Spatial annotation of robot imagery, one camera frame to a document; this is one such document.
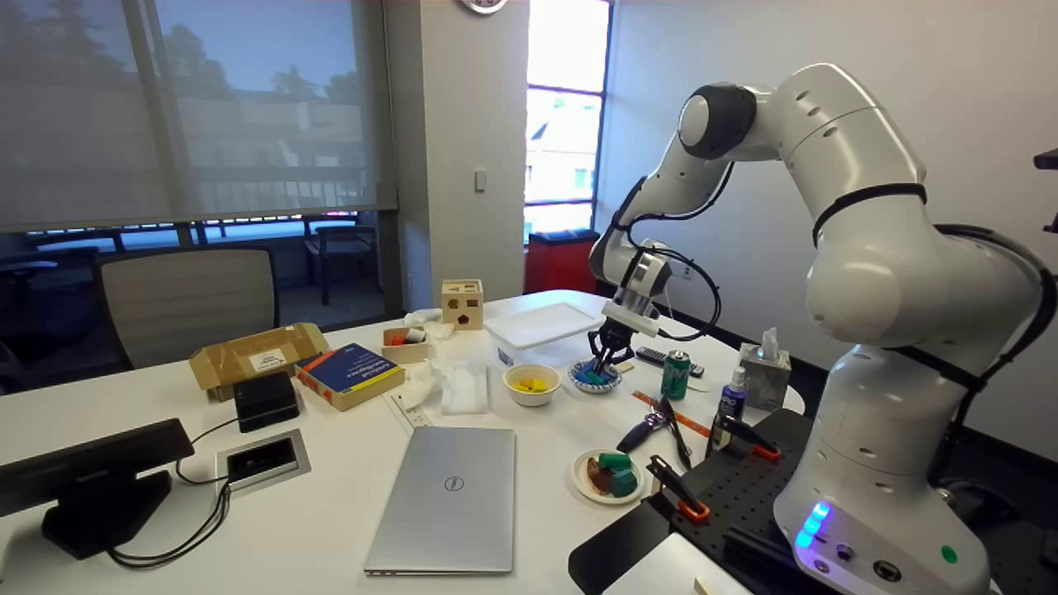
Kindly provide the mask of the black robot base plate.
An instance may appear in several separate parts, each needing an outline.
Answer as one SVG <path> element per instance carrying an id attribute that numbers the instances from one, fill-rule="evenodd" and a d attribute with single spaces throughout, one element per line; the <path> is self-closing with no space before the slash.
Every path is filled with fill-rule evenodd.
<path id="1" fill-rule="evenodd" d="M 756 433 L 779 450 L 776 459 L 719 453 L 682 475 L 682 483 L 712 509 L 704 524 L 691 524 L 663 494 L 659 494 L 572 548 L 569 580 L 580 593 L 601 595 L 669 535 L 682 535 L 694 553 L 719 562 L 755 595 L 833 595 L 798 570 L 790 546 L 773 524 L 773 498 L 800 462 L 811 419 L 771 414 L 756 422 Z"/>

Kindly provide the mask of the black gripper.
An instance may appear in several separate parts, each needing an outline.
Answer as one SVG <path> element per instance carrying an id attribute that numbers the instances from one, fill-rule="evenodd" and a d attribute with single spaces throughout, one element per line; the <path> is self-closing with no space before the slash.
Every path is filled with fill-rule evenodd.
<path id="1" fill-rule="evenodd" d="M 588 351 L 598 368 L 622 364 L 631 357 L 631 331 L 617 322 L 606 322 L 588 333 Z"/>

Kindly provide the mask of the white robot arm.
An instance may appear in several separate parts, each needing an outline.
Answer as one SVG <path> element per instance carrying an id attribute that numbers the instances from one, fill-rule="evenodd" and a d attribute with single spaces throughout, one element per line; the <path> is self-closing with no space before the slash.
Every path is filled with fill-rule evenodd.
<path id="1" fill-rule="evenodd" d="M 844 67 L 683 100 L 663 160 L 593 248 L 593 275 L 616 289 L 593 360 L 655 326 L 672 250 L 631 227 L 701 214 L 734 167 L 759 160 L 788 167 L 812 214 L 806 306 L 845 344 L 773 498 L 798 570 L 844 595 L 985 595 L 989 553 L 930 467 L 964 402 L 1050 325 L 1055 280 L 1023 244 L 927 214 L 915 157 Z"/>

